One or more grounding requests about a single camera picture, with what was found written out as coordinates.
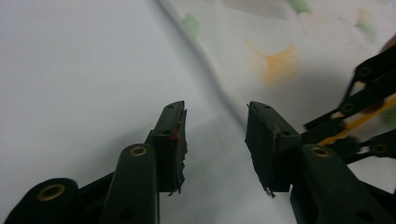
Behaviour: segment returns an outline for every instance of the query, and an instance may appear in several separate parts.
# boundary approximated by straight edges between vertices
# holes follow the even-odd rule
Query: patterned fabric
[[[395,0],[161,1],[241,120],[259,101],[298,131],[338,106],[354,68],[396,32]]]

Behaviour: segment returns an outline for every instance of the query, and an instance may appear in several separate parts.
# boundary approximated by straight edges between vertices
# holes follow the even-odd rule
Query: metal rivet
[[[366,76],[370,75],[371,72],[372,72],[372,69],[370,67],[363,67],[363,68],[359,69],[359,76],[366,77]]]
[[[312,147],[312,152],[315,153],[315,155],[319,156],[319,157],[328,157],[330,156],[329,152],[324,149],[324,148],[320,148],[320,147]]]
[[[53,184],[46,186],[37,194],[37,199],[40,202],[51,201],[64,193],[66,187],[63,184]]]
[[[352,112],[355,109],[353,104],[345,104],[341,106],[341,111],[344,113]]]
[[[375,153],[384,153],[388,151],[388,147],[385,145],[376,145],[373,147],[373,152]]]
[[[148,152],[146,147],[134,147],[129,151],[131,156],[143,156]]]

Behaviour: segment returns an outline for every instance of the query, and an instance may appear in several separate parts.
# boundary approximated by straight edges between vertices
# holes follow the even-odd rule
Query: screw hole
[[[63,184],[49,185],[38,192],[37,199],[40,202],[47,202],[56,199],[64,193],[64,190],[65,186]]]
[[[361,209],[356,211],[356,216],[361,218],[364,221],[367,221],[367,222],[373,222],[374,221],[374,217],[373,217],[373,215],[371,213],[369,213],[367,211],[364,211],[364,210],[361,210]]]
[[[323,149],[323,148],[319,148],[319,147],[314,147],[312,148],[312,151],[320,157],[328,157],[330,154],[327,150]]]
[[[136,211],[131,207],[127,207],[127,208],[122,209],[122,211],[120,211],[119,215],[120,215],[121,219],[128,220],[128,219],[131,219],[132,217],[134,217],[134,215],[136,215]]]

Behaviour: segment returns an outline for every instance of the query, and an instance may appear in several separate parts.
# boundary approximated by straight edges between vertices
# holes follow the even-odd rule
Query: green print
[[[198,35],[200,24],[194,16],[191,14],[186,14],[182,20],[182,23],[192,37],[196,37]]]
[[[391,129],[396,129],[396,105],[391,106],[379,114],[385,125]]]
[[[376,29],[373,23],[370,12],[365,8],[360,8],[358,11],[358,22],[355,25],[366,39],[373,43],[376,39]]]
[[[306,0],[286,0],[297,14],[306,12],[312,14],[311,7]]]

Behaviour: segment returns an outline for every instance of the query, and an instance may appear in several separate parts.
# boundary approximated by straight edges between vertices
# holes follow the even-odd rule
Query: yellow plastic part
[[[341,136],[349,133],[350,131],[354,130],[355,128],[359,127],[361,124],[363,124],[365,121],[371,119],[372,117],[375,117],[377,114],[381,113],[382,111],[388,109],[392,105],[396,105],[396,97],[386,101],[381,108],[377,109],[375,112],[364,115],[358,119],[353,120],[352,122],[348,123],[346,125],[346,129],[340,132],[339,134],[333,136],[333,137],[328,137],[321,142],[318,143],[320,146],[326,146],[329,145],[330,143],[336,141],[339,139]]]

